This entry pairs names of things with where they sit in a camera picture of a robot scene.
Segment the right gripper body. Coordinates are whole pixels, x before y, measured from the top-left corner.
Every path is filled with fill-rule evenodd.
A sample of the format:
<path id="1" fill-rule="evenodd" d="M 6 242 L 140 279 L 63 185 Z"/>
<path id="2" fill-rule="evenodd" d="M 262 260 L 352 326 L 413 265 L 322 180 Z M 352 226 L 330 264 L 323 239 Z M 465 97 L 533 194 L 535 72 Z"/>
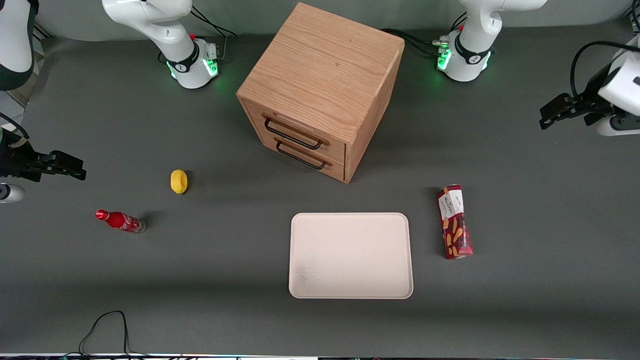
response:
<path id="1" fill-rule="evenodd" d="M 32 146 L 25 137 L 1 130 L 0 176 L 32 180 L 28 165 L 32 161 Z"/>

